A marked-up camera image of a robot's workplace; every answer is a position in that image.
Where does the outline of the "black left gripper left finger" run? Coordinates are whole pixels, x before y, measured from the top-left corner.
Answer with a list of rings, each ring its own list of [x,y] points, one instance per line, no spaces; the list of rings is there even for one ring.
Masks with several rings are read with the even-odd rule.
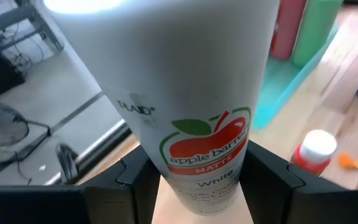
[[[160,172],[142,146],[85,182],[91,223],[151,224]]]

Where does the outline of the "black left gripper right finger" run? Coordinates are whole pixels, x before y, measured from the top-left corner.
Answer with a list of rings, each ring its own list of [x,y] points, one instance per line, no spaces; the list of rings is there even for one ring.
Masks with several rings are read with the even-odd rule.
[[[254,223],[345,223],[350,191],[250,142],[239,178]]]

